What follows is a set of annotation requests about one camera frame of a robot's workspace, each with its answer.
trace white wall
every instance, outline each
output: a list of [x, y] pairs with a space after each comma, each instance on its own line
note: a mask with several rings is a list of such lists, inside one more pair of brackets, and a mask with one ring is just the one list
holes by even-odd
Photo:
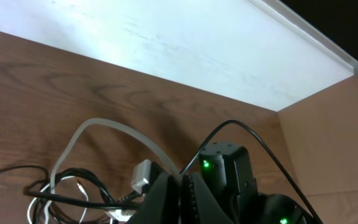
[[275, 111], [352, 75], [246, 0], [0, 0], [0, 31]]

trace black device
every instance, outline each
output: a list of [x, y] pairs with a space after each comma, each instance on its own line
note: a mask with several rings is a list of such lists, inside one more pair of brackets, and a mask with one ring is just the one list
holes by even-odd
[[128, 224], [320, 224], [291, 198], [258, 192], [245, 147], [214, 142], [199, 162], [202, 177], [184, 175], [181, 189], [161, 172]]

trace wooden table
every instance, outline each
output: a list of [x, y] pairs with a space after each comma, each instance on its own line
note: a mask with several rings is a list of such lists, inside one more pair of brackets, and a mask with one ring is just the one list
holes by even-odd
[[[75, 129], [89, 118], [112, 119], [135, 128], [164, 149], [179, 168], [219, 123], [238, 119], [254, 128], [293, 174], [273, 111], [0, 32], [0, 168], [38, 164], [51, 169]], [[215, 139], [248, 148], [259, 190], [294, 197], [250, 134], [228, 126]], [[131, 191], [133, 167], [144, 159], [158, 160], [130, 136], [92, 126], [60, 170], [92, 170], [118, 198]], [[22, 189], [40, 178], [42, 173], [32, 169], [0, 175], [0, 223], [27, 222], [31, 198]], [[57, 192], [82, 198], [73, 181], [59, 184]], [[91, 200], [100, 201], [99, 195], [91, 193]], [[82, 211], [68, 205], [62, 209], [70, 215]], [[101, 213], [90, 211], [86, 220]]]

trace green light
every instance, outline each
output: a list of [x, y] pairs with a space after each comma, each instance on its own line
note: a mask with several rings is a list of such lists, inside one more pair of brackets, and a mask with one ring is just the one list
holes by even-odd
[[280, 220], [280, 223], [281, 224], [287, 224], [288, 220], [286, 218], [283, 218], [283, 219]]
[[204, 167], [205, 167], [205, 168], [208, 168], [208, 167], [209, 167], [209, 162], [204, 161]]

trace beige wall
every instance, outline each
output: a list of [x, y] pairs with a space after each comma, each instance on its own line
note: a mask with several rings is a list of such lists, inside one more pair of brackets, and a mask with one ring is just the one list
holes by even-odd
[[278, 114], [300, 187], [323, 221], [358, 224], [358, 74]]

